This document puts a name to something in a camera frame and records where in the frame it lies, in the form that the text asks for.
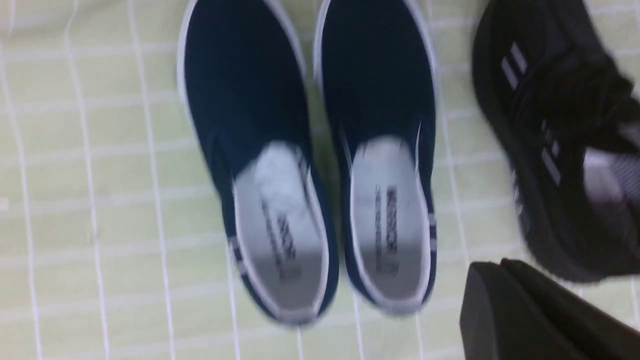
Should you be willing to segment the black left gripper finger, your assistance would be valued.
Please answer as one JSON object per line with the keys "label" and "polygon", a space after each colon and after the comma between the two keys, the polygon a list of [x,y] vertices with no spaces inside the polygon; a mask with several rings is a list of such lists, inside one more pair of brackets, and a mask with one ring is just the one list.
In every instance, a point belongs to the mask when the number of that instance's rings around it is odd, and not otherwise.
{"label": "black left gripper finger", "polygon": [[637,360],[640,335],[522,260],[475,261],[459,317],[467,360]]}

